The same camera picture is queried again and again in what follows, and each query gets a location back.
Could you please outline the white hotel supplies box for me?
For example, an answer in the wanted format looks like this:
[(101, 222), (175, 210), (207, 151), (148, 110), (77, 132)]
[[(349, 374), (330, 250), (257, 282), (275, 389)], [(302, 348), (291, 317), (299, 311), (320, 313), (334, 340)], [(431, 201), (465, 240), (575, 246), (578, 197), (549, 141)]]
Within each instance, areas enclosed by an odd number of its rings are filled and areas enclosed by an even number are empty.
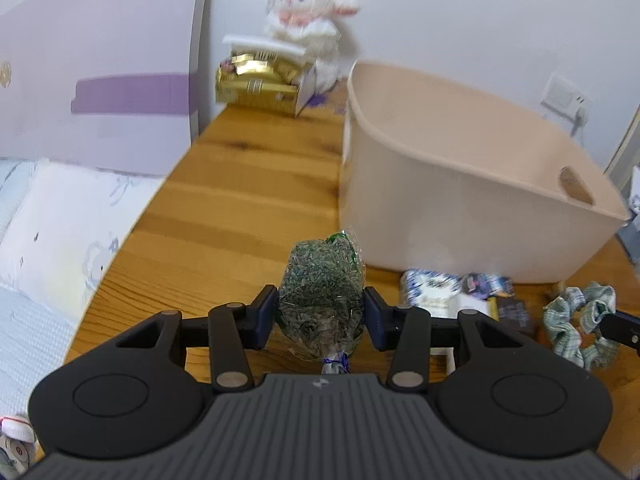
[(446, 358), (446, 374), (451, 375), (471, 359), (472, 343), (478, 338), (472, 323), (491, 318), (488, 301), (457, 294), (433, 308), (430, 315), (431, 354)]

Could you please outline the beige plastic storage bin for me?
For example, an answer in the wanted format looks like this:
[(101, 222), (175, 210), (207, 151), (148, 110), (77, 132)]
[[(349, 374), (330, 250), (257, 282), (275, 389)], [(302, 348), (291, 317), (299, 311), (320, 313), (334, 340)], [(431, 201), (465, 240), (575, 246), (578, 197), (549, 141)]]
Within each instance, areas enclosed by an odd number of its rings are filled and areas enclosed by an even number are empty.
[(346, 88), (340, 221), (370, 266), (558, 282), (628, 219), (586, 152), (524, 107), (372, 61)]

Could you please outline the blue white tissue pack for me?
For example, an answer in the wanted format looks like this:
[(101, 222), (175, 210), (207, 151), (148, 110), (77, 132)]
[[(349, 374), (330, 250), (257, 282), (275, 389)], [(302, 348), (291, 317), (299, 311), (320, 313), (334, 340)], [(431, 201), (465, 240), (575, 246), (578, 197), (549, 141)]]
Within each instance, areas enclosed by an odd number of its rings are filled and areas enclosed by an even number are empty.
[(454, 274), (412, 268), (400, 278), (400, 300), (407, 307), (446, 308), (459, 292), (460, 278)]

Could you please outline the white wall socket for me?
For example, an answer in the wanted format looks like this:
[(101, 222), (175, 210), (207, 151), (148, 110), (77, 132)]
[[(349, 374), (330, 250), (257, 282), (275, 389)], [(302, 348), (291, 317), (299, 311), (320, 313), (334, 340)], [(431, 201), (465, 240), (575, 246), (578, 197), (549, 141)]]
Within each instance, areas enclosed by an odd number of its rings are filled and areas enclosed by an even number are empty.
[(550, 76), (540, 100), (543, 107), (572, 122), (587, 120), (588, 103), (585, 92), (557, 74)]

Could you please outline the gold tissue pack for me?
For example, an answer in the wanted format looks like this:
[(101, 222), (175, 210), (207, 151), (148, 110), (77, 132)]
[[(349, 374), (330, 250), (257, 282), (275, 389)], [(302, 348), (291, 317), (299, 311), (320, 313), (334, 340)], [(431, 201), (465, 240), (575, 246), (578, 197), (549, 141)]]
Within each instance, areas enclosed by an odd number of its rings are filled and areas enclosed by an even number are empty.
[(231, 55), (216, 71), (216, 102), (295, 115), (305, 73), (305, 65), (275, 54)]

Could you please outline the light blue bedsheet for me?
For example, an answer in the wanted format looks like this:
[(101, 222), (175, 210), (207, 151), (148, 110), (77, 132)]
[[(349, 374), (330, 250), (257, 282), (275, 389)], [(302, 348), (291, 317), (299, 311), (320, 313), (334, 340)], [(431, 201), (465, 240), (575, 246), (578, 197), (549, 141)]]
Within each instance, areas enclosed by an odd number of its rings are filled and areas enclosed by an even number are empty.
[[(36, 164), (4, 158), (1, 161), (1, 233), (11, 221), (29, 189)], [(73, 326), (22, 292), (1, 285), (1, 413), (25, 414), (32, 390), (62, 365)]]

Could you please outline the white pillow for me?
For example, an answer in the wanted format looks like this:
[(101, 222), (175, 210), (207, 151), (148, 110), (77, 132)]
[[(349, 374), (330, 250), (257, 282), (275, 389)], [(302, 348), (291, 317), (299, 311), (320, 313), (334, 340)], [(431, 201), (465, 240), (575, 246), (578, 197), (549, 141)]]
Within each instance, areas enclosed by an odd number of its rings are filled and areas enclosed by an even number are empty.
[(79, 324), (162, 184), (159, 178), (38, 162), (2, 238), (1, 283)]

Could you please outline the white plush lamb toy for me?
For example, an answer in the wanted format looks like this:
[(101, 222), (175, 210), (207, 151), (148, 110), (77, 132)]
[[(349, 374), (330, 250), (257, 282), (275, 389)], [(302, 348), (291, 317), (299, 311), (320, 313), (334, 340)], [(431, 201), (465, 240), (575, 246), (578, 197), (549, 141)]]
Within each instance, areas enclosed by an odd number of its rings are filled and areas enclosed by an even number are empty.
[(268, 0), (264, 31), (306, 50), (316, 68), (316, 92), (322, 94), (340, 74), (341, 33), (334, 21), (359, 10), (357, 0)]

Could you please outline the dark printed small packet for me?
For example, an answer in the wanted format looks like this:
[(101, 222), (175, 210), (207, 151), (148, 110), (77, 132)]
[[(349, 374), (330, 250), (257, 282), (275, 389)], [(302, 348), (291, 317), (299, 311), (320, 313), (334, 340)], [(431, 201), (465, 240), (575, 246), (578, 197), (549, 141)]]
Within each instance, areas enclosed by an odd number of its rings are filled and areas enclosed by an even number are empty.
[(462, 292), (478, 299), (514, 296), (510, 278), (499, 274), (468, 273), (462, 276), (460, 283)]

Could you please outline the white shelf frame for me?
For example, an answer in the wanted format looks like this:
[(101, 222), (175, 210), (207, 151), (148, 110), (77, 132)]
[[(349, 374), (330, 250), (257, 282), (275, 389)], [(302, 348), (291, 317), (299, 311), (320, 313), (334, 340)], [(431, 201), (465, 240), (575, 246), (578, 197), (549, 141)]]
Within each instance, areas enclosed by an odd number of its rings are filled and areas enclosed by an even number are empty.
[(637, 107), (634, 118), (605, 169), (605, 174), (622, 194), (630, 190), (634, 167), (639, 165), (639, 126), (640, 107)]

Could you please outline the green dried herb sachet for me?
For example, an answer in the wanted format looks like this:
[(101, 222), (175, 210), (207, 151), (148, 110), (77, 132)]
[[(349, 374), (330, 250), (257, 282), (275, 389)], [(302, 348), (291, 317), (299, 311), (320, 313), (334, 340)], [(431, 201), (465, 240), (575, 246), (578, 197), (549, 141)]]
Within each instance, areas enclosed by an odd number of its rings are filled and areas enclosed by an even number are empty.
[(352, 231), (303, 240), (292, 248), (279, 287), (276, 321), (299, 359), (323, 374), (349, 372), (364, 331), (366, 266)]

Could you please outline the green plaid scrunchie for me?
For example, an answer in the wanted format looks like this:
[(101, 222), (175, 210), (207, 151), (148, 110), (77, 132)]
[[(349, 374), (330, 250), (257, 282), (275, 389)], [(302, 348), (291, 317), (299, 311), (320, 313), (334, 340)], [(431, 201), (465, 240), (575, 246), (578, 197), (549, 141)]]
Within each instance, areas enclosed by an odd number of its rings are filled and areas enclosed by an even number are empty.
[(542, 322), (552, 351), (584, 370), (610, 366), (618, 343), (602, 335), (604, 318), (616, 313), (616, 292), (610, 285), (591, 282), (585, 288), (567, 287), (544, 307)]

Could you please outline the black small box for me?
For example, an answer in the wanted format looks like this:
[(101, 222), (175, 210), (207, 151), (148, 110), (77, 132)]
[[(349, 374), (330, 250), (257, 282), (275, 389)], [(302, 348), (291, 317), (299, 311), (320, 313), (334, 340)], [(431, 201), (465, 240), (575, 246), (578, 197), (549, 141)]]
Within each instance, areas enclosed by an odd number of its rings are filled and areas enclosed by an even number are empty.
[(518, 333), (535, 337), (535, 325), (523, 301), (512, 297), (490, 297), (490, 314), (497, 321)]

